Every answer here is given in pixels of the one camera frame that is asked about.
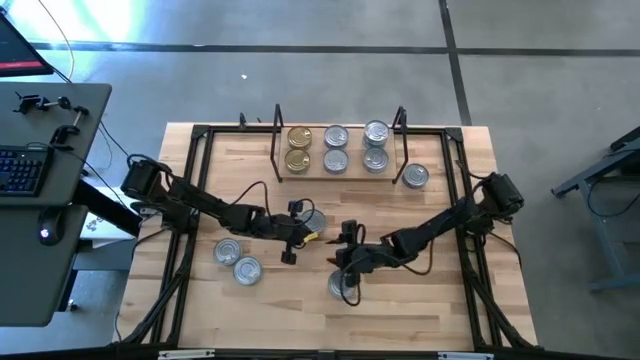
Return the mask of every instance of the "wooden tabletop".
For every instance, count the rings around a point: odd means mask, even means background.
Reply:
[[[167,125],[160,161],[182,174],[192,123]],[[463,127],[469,168],[483,175],[496,169],[486,127]],[[310,197],[328,218],[323,238],[333,239],[342,221],[356,219],[367,226],[367,242],[400,227],[416,226],[450,206],[440,142],[436,137],[408,137],[410,162],[427,167],[430,179],[422,190],[401,182],[285,180],[278,183],[269,161],[271,136],[218,134],[213,142],[206,190],[234,200],[251,183],[264,180],[274,213],[286,213],[287,202]],[[401,149],[401,140],[396,146]],[[193,183],[198,177],[202,148]],[[459,193],[462,182],[456,169]],[[263,205],[261,187],[250,191],[246,204]],[[141,236],[157,230],[159,219],[145,224]],[[497,224],[495,232],[513,241],[511,229]],[[295,266],[280,262],[284,243],[248,238],[245,254],[263,265],[262,280],[251,287],[238,284],[228,267],[215,263],[213,248],[230,234],[217,221],[201,216],[196,253],[180,335],[181,347],[340,349],[340,350],[471,350],[471,334],[455,237],[452,231],[436,239],[433,271],[416,276],[399,269],[378,269],[364,275],[362,303],[349,307],[328,293],[327,279],[335,267],[326,262],[337,245],[311,242],[298,250]],[[170,235],[139,246],[120,309],[119,329],[128,335],[158,296]],[[535,343],[527,296],[515,253],[488,237],[485,247],[496,302],[525,339]],[[182,253],[178,254],[178,263]],[[411,263],[428,266],[428,252]],[[173,301],[165,324],[170,323]],[[485,339],[489,331],[479,305]],[[164,335],[169,326],[165,325]]]

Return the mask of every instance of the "keyboard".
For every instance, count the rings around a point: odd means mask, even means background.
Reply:
[[[38,196],[53,151],[40,145],[0,145],[0,196]]]

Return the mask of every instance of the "gray floor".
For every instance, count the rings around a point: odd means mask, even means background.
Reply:
[[[26,3],[10,8],[25,36],[60,40],[46,14]],[[445,45],[437,0],[47,3],[73,40]],[[460,47],[640,48],[634,0],[449,0],[449,9]],[[42,54],[67,71],[65,51]],[[156,154],[167,121],[235,121],[240,111],[268,119],[275,102],[291,121],[365,122],[390,118],[402,104],[414,124],[460,124],[446,55],[77,51],[75,57],[76,82],[113,85],[105,123],[132,152]],[[588,213],[578,194],[559,201],[549,189],[638,126],[640,58],[463,56],[460,62],[472,122],[490,127],[499,169],[526,199],[515,237],[540,344],[639,358],[640,290],[587,290],[588,282],[607,275]],[[115,150],[107,168],[108,150],[97,138],[89,157],[113,185],[125,172]],[[2,328],[0,352],[108,343],[125,279],[82,274],[73,294],[82,311],[57,314],[43,329]]]

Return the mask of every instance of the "black desk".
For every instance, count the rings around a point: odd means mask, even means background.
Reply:
[[[26,115],[12,112],[21,95],[60,96],[90,112],[71,136],[73,153],[86,159],[111,94],[107,84],[0,83],[0,144],[49,143],[55,129],[71,125],[76,113],[58,107],[33,109]],[[0,326],[45,326],[71,292],[76,270],[73,258],[87,211],[135,236],[140,218],[80,179],[83,162],[56,151],[38,197],[0,197]],[[47,206],[73,204],[67,211],[64,239],[55,246],[38,241],[37,217]]]
[[[56,245],[38,241],[38,211],[0,210],[0,323],[2,326],[45,326],[58,309],[88,210],[70,206],[66,232]]]

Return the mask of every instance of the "can lid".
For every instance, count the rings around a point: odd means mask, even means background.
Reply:
[[[421,187],[429,180],[429,171],[420,164],[409,164],[404,170],[402,179],[410,187]]]
[[[253,256],[245,256],[233,266],[233,277],[242,285],[253,285],[262,277],[262,266]]]
[[[329,276],[329,292],[336,299],[342,300],[342,295],[346,298],[350,298],[355,293],[354,288],[347,287],[346,280],[343,279],[342,284],[340,284],[340,278],[342,277],[342,271],[336,270],[331,276]],[[342,285],[342,295],[340,294],[340,286]]]
[[[349,155],[340,149],[331,149],[324,154],[324,166],[329,171],[344,171],[349,164]]]
[[[371,120],[364,126],[365,136],[373,141],[384,141],[389,137],[389,127],[380,120]]]
[[[306,210],[298,215],[298,219],[303,222],[306,221],[305,225],[313,232],[321,233],[327,228],[327,217],[318,209],[313,212],[313,215],[311,215],[311,209]]]
[[[389,155],[384,149],[372,147],[364,153],[364,162],[369,169],[384,169],[389,162]]]
[[[294,126],[289,130],[287,138],[293,147],[306,147],[311,143],[311,130],[304,126]]]
[[[324,131],[324,140],[329,146],[344,146],[349,141],[349,132],[344,126],[331,125]]]
[[[309,167],[311,158],[309,153],[300,149],[289,150],[284,156],[284,161],[287,163],[287,168],[291,171],[303,171]]]
[[[216,261],[222,265],[233,265],[242,255],[240,243],[229,238],[218,241],[213,249]]]

